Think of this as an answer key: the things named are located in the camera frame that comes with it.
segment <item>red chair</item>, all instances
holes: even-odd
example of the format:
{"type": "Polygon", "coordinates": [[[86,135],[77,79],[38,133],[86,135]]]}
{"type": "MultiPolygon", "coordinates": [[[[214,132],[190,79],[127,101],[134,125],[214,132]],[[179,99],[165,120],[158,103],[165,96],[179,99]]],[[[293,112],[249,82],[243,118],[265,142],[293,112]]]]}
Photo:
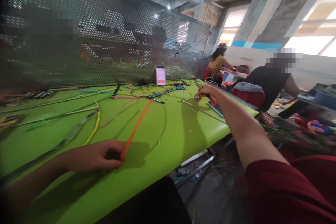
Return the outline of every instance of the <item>red chair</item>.
{"type": "Polygon", "coordinates": [[[238,98],[256,106],[257,108],[260,108],[261,105],[265,101],[264,92],[262,92],[262,93],[251,93],[251,92],[242,92],[238,89],[233,89],[232,94],[237,96],[238,98]]]}

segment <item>perforated metal screen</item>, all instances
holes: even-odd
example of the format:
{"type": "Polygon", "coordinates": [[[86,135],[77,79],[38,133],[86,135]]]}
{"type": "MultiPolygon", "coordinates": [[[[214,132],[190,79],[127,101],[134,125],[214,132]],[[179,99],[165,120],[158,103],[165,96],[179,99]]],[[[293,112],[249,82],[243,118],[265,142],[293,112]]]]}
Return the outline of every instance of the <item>perforated metal screen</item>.
{"type": "Polygon", "coordinates": [[[149,0],[3,0],[1,88],[202,77],[219,36],[149,0]]]}

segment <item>smartphone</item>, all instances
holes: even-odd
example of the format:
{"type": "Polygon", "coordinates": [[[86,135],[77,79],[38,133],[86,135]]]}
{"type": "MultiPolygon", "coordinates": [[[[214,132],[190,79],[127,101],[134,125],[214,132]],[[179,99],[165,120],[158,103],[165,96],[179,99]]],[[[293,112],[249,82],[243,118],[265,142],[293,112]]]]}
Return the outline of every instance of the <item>smartphone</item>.
{"type": "Polygon", "coordinates": [[[218,103],[217,103],[215,106],[213,106],[213,105],[211,104],[211,102],[208,101],[207,104],[208,104],[213,110],[215,110],[217,114],[219,114],[221,117],[224,118],[223,113],[222,113],[222,110],[221,110],[221,108],[220,108],[220,106],[219,106],[218,103]]]}
{"type": "Polygon", "coordinates": [[[156,85],[165,86],[166,85],[166,70],[164,66],[156,66],[156,85]]]}

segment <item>yellow pipe cleaner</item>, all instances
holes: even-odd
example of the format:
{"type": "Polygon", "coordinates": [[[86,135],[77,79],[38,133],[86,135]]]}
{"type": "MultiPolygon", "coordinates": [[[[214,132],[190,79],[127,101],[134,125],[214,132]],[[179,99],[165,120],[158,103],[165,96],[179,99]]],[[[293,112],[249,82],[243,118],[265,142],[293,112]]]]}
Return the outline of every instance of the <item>yellow pipe cleaner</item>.
{"type": "Polygon", "coordinates": [[[98,119],[97,119],[97,122],[96,122],[96,126],[95,126],[95,129],[92,131],[92,133],[91,133],[91,135],[89,136],[89,138],[87,139],[87,141],[85,142],[85,144],[83,144],[83,146],[84,145],[87,145],[88,144],[88,142],[91,140],[91,138],[92,138],[92,136],[95,134],[95,132],[97,131],[97,129],[98,129],[98,124],[99,124],[99,122],[100,122],[100,113],[101,113],[101,109],[100,109],[100,106],[99,106],[99,104],[95,101],[95,103],[97,104],[97,106],[98,106],[98,109],[99,109],[99,112],[98,112],[98,119]]]}

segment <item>scissors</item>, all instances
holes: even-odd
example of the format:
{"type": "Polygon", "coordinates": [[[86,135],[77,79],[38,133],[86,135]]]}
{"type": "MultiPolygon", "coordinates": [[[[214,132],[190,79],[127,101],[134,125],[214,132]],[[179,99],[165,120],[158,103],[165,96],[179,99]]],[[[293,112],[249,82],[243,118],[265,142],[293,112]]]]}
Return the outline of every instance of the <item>scissors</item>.
{"type": "MultiPolygon", "coordinates": [[[[198,83],[195,83],[195,84],[199,88],[198,91],[200,91],[202,89],[202,86],[200,84],[198,84],[198,83]]],[[[205,94],[205,96],[209,98],[209,100],[211,101],[211,104],[212,104],[213,107],[216,106],[217,101],[216,101],[216,99],[213,96],[211,96],[209,94],[205,94]]]]}

